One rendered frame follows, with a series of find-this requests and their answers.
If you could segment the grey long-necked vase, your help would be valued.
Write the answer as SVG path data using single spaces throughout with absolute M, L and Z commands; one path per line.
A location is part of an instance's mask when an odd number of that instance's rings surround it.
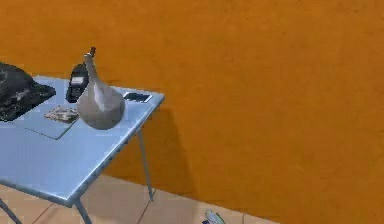
M 77 112 L 88 126 L 97 130 L 111 129 L 123 118 L 124 98 L 121 93 L 99 79 L 90 53 L 84 55 L 84 62 L 89 83 L 76 103 Z

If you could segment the black alarm clock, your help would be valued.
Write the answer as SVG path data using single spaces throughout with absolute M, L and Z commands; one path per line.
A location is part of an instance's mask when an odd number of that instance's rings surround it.
M 66 92 L 66 100 L 76 103 L 89 83 L 89 75 L 86 64 L 77 64 L 70 75 L 69 85 Z

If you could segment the black smartphone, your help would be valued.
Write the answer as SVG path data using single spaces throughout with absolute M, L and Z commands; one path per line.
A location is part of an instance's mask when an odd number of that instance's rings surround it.
M 143 94 L 137 92 L 126 92 L 123 95 L 123 98 L 128 101 L 134 101 L 139 103 L 147 103 L 152 96 L 150 94 Z

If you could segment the small white green object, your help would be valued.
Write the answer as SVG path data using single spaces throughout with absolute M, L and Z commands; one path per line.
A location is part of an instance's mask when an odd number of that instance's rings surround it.
M 215 213 L 212 210 L 207 210 L 202 224 L 226 224 L 226 222 L 218 213 Z

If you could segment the small beige patterned object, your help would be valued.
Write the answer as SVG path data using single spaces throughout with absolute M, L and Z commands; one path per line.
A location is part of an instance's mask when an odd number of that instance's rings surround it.
M 75 108 L 57 106 L 46 113 L 44 117 L 58 122 L 72 123 L 79 117 L 79 115 Z

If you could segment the light blue metal table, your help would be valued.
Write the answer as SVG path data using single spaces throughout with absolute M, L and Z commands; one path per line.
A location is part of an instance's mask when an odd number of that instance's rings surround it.
M 65 99 L 67 79 L 36 76 L 35 81 L 52 86 L 56 95 L 35 108 L 71 107 Z M 0 185 L 62 205 L 75 206 L 85 224 L 93 224 L 81 196 L 100 176 L 133 136 L 142 135 L 142 126 L 164 101 L 161 93 L 146 91 L 147 103 L 126 101 L 119 124 L 96 130 L 78 119 L 58 140 L 0 122 Z

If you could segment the grey flat mat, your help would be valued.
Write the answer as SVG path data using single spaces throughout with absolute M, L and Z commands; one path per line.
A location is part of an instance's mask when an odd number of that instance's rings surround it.
M 58 140 L 72 127 L 79 117 L 72 123 L 63 123 L 45 118 L 44 115 L 55 107 L 57 106 L 35 108 L 14 120 L 13 124 L 48 138 Z

